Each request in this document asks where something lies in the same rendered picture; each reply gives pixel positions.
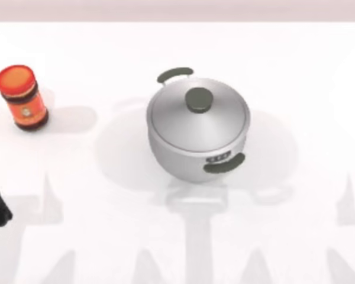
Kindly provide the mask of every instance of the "lid knob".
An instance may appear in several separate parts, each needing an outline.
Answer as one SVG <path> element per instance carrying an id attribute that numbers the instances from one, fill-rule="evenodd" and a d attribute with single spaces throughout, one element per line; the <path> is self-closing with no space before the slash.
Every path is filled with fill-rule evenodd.
<path id="1" fill-rule="evenodd" d="M 185 102 L 190 111 L 203 114 L 211 108 L 213 94 L 205 88 L 192 88 L 186 93 Z"/>

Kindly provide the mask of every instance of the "silver lid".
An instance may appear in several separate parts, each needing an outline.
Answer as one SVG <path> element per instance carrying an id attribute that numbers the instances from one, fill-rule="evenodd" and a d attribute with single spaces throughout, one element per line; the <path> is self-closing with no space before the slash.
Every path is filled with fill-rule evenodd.
<path id="1" fill-rule="evenodd" d="M 192 152 L 223 148 L 247 131 L 250 111 L 229 86 L 187 78 L 164 86 L 149 105 L 149 120 L 172 146 Z"/>

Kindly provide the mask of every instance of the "pot rim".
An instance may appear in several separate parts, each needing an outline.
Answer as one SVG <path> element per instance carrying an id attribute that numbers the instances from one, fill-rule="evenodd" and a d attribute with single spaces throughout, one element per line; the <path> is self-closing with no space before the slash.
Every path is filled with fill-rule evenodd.
<path id="1" fill-rule="evenodd" d="M 211 80 L 211 81 L 215 81 L 218 83 L 222 83 L 220 81 L 217 80 L 213 80 L 213 79 L 207 79 L 207 78 L 200 78 L 203 80 Z M 175 81 L 172 82 L 169 85 L 174 85 L 177 83 L 181 83 L 182 80 L 179 81 Z M 236 92 L 237 94 L 239 94 L 235 89 L 233 89 L 232 87 L 228 86 L 230 89 L 232 89 L 234 92 Z M 189 156 L 189 157 L 197 157 L 197 158 L 206 158 L 206 157 L 211 157 L 211 156 L 217 156 L 222 154 L 223 152 L 232 150 L 233 148 L 236 147 L 236 145 L 238 145 L 241 141 L 243 141 L 246 136 L 247 133 L 249 131 L 250 128 L 250 123 L 251 123 L 251 112 L 250 112 L 250 108 L 247 105 L 247 102 L 244 100 L 244 98 L 239 94 L 240 99 L 242 100 L 242 103 L 244 105 L 244 112 L 245 112 L 245 121 L 242 127 L 242 131 L 240 132 L 240 134 L 230 143 L 223 145 L 222 147 L 215 149 L 215 150 L 211 150 L 211 151 L 189 151 L 189 150 L 185 150 L 182 148 L 178 148 L 175 145 L 171 144 L 170 142 L 168 142 L 167 140 L 165 140 L 163 137 L 161 137 L 161 135 L 156 131 L 155 126 L 151 120 L 151 111 L 153 109 L 154 106 L 154 102 L 155 100 L 162 94 L 162 90 L 165 88 L 162 87 L 155 95 L 154 97 L 151 98 L 149 105 L 147 106 L 147 111 L 146 111 L 146 117 L 147 117 L 147 127 L 149 129 L 149 136 L 154 137 L 161 145 L 163 145 L 164 147 L 166 147 L 167 149 L 171 150 L 172 152 L 175 152 L 177 154 L 182 154 L 184 156 Z"/>

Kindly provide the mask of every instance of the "cooking pot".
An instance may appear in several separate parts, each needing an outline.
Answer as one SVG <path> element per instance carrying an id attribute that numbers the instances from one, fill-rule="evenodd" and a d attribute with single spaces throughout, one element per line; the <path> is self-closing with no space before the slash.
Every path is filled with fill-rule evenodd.
<path id="1" fill-rule="evenodd" d="M 250 126 L 250 110 L 234 89 L 193 78 L 179 67 L 162 73 L 163 84 L 147 107 L 151 150 L 165 171 L 193 183 L 209 182 L 237 169 Z M 187 78 L 166 84 L 180 75 Z"/>

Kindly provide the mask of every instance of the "pot handle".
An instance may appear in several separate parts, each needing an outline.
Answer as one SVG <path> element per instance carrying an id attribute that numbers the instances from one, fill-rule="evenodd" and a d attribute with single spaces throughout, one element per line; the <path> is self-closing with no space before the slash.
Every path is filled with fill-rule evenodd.
<path id="1" fill-rule="evenodd" d="M 204 166 L 204 171 L 207 173 L 227 173 L 240 166 L 245 158 L 246 157 L 243 153 L 238 153 L 227 162 L 219 164 L 206 164 Z"/>
<path id="2" fill-rule="evenodd" d="M 174 68 L 174 69 L 170 69 L 165 71 L 164 73 L 160 74 L 157 81 L 158 83 L 162 83 L 164 84 L 165 81 L 171 79 L 172 77 L 175 76 L 180 76 L 180 75 L 192 75 L 193 74 L 193 70 L 189 67 L 178 67 L 178 68 Z"/>

